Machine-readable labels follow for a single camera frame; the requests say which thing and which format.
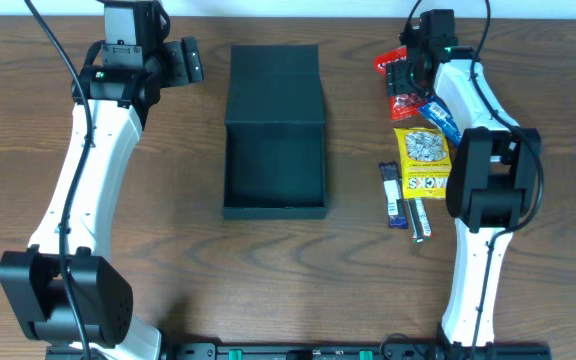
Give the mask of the red candy bag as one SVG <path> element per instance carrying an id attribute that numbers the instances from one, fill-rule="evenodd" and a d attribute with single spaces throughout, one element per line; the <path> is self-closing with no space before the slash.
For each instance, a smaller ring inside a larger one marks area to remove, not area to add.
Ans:
<path id="1" fill-rule="evenodd" d="M 405 60 L 406 56 L 407 50 L 404 46 L 395 48 L 394 50 L 377 56 L 373 61 L 374 69 L 387 79 L 387 66 L 390 63 Z M 393 95 L 391 90 L 388 90 L 387 93 L 392 121 L 401 121 L 413 115 L 419 115 L 419 108 L 426 104 L 426 100 L 417 94 Z"/>

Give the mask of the black gift box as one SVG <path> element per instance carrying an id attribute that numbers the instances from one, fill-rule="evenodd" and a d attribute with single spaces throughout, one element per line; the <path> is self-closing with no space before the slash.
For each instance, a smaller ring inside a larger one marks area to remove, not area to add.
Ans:
<path id="1" fill-rule="evenodd" d="M 225 219 L 326 216 L 326 113 L 317 46 L 233 46 L 224 123 Z"/>

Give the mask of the blue snack bar wrapper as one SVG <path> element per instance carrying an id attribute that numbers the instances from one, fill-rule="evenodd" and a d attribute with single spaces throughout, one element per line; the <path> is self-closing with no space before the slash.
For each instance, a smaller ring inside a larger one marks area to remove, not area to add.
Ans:
<path id="1" fill-rule="evenodd" d="M 462 134 L 448 109 L 434 97 L 418 107 L 418 112 L 437 127 L 453 144 L 461 143 Z"/>

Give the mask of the yellow Hacks candy bag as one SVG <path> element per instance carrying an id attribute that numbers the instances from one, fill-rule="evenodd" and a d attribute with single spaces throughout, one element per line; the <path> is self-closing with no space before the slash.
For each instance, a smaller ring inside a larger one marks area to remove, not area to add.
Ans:
<path id="1" fill-rule="evenodd" d="M 406 199 L 444 199 L 452 169 L 448 143 L 436 129 L 395 128 Z"/>

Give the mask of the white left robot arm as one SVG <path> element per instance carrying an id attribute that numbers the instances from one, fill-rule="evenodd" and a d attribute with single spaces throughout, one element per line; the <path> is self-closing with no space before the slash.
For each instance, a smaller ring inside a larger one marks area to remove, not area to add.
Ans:
<path id="1" fill-rule="evenodd" d="M 203 79 L 193 37 L 94 43 L 72 83 L 73 123 L 49 206 L 24 251 L 6 251 L 0 284 L 24 336 L 49 358 L 162 359 L 156 327 L 134 313 L 131 285 L 111 264 L 123 177 L 164 88 Z"/>

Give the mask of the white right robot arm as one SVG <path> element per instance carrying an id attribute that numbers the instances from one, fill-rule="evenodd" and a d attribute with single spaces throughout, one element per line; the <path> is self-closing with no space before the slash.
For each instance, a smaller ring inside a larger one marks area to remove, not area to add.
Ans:
<path id="1" fill-rule="evenodd" d="M 411 57 L 385 65 L 391 91 L 429 91 L 454 119 L 461 141 L 446 181 L 457 253 L 450 299 L 439 327 L 447 359 L 546 359 L 531 343 L 497 344 L 493 313 L 504 254 L 514 232 L 536 215 L 543 194 L 541 138 L 499 104 L 477 54 L 467 47 L 432 51 L 417 79 Z"/>

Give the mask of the green gum stick pack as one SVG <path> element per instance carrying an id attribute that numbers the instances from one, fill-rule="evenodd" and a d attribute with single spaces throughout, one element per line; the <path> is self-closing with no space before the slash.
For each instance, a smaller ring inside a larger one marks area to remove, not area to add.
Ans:
<path id="1" fill-rule="evenodd" d="M 413 242 L 421 243 L 432 237 L 432 229 L 429 224 L 427 213 L 421 198 L 407 200 L 408 209 L 413 228 Z"/>

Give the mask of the dark blue gum stick pack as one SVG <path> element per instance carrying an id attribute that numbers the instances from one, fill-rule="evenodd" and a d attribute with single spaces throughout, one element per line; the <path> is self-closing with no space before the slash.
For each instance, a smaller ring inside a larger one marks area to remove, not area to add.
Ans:
<path id="1" fill-rule="evenodd" d="M 390 228 L 408 228 L 405 214 L 400 177 L 396 162 L 381 162 L 379 169 L 387 199 L 388 226 Z"/>

